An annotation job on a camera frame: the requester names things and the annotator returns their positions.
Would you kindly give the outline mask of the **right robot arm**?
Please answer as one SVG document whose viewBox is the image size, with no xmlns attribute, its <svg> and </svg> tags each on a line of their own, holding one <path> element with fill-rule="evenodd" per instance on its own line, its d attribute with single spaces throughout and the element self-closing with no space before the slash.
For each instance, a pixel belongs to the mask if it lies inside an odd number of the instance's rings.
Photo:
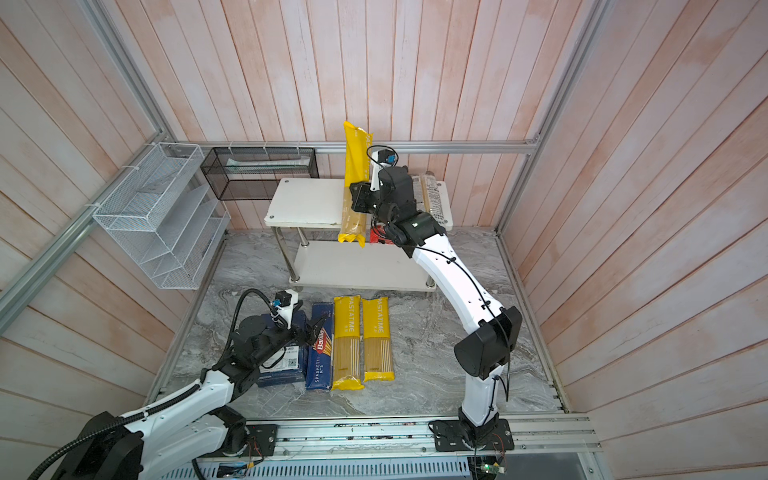
<svg viewBox="0 0 768 480">
<path fill-rule="evenodd" d="M 375 162 L 372 179 L 349 186 L 352 209 L 369 214 L 384 238 L 419 265 L 456 311 L 466 337 L 454 355 L 466 374 L 464 398 L 456 420 L 429 423 L 435 448 L 442 452 L 482 450 L 497 444 L 511 447 L 508 422 L 498 397 L 508 392 L 504 367 L 511 360 L 522 325 L 516 307 L 496 300 L 460 260 L 445 228 L 417 208 L 413 181 L 405 166 Z"/>
</svg>

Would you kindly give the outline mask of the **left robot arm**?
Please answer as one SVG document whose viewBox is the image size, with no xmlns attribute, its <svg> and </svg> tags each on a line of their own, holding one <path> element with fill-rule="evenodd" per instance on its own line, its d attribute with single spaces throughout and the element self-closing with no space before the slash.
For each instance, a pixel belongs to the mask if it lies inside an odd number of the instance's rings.
<svg viewBox="0 0 768 480">
<path fill-rule="evenodd" d="M 220 360 L 165 399 L 132 413 L 92 418 L 77 439 L 32 473 L 52 464 L 56 479 L 158 479 L 209 453 L 256 451 L 245 418 L 231 408 L 257 381 L 261 368 L 290 344 L 313 345 L 326 315 L 302 325 L 269 327 L 261 316 L 241 321 Z"/>
</svg>

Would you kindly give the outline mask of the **blue white-label spaghetti pack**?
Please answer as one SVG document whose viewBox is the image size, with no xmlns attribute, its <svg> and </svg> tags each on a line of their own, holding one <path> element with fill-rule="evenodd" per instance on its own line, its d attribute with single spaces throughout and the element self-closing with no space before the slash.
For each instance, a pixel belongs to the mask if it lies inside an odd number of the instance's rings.
<svg viewBox="0 0 768 480">
<path fill-rule="evenodd" d="M 429 213 L 447 231 L 453 229 L 450 198 L 443 181 L 438 181 L 430 172 L 412 177 L 417 208 Z"/>
</svg>

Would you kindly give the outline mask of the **red spaghetti pack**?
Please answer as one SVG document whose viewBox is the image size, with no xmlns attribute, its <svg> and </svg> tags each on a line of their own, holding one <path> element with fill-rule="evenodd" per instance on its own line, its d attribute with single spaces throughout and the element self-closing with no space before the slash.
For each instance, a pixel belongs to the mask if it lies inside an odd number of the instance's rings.
<svg viewBox="0 0 768 480">
<path fill-rule="evenodd" d="M 369 229 L 369 242 L 371 244 L 392 244 L 387 238 L 384 228 L 381 224 L 373 224 Z"/>
</svg>

